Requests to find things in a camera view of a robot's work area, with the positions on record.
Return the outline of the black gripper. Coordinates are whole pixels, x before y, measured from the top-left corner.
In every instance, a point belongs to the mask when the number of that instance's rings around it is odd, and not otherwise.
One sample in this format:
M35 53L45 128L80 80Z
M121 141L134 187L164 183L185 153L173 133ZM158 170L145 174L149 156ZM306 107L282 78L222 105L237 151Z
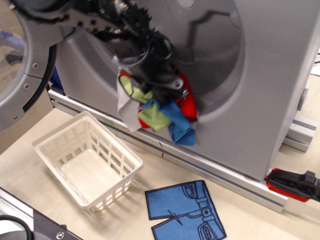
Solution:
M152 93L160 104L169 104L173 99L183 101L189 90L170 66L174 46L160 32L151 32L144 39L134 36L120 37L109 42L114 61L119 68L139 83L152 85Z

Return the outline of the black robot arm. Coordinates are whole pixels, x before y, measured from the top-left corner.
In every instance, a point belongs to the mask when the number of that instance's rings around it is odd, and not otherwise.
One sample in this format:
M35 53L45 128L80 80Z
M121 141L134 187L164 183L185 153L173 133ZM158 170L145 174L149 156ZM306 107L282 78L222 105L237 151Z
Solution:
M172 67L174 45L150 27L148 9L134 0L12 0L24 17L41 24L82 29L106 43L122 71L120 84L161 104L184 100L189 90Z

